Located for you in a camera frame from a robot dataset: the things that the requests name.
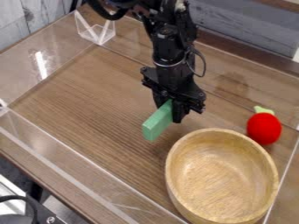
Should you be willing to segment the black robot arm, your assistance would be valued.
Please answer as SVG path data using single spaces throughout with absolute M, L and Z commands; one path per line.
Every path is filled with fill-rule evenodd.
M 172 121 L 180 123 L 190 111 L 205 109 L 205 93 L 194 83 L 194 48 L 197 27 L 192 22 L 188 0 L 86 0 L 91 10 L 106 20 L 132 14 L 142 25 L 153 45 L 153 66 L 140 69 L 142 85 L 152 90 L 156 106 L 170 103 Z

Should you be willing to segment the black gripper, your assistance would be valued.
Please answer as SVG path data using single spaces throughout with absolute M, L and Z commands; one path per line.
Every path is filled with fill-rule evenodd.
M 194 60 L 186 59 L 176 66 L 144 66 L 141 82 L 152 90 L 154 106 L 160 108 L 172 99 L 172 121 L 180 123 L 193 110 L 205 109 L 205 93 L 193 81 Z

